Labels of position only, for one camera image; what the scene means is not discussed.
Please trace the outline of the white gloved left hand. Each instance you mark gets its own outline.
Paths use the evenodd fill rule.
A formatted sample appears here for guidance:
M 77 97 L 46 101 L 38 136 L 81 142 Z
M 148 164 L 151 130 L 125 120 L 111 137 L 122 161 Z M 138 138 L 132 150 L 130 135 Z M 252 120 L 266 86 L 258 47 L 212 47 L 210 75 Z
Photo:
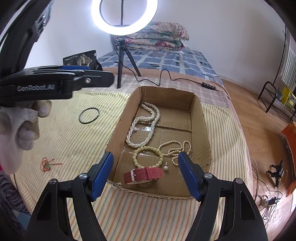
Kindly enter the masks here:
M 40 136 L 39 119 L 49 116 L 49 100 L 25 101 L 12 108 L 1 107 L 1 168 L 7 175 L 16 173 L 23 152 L 34 146 Z

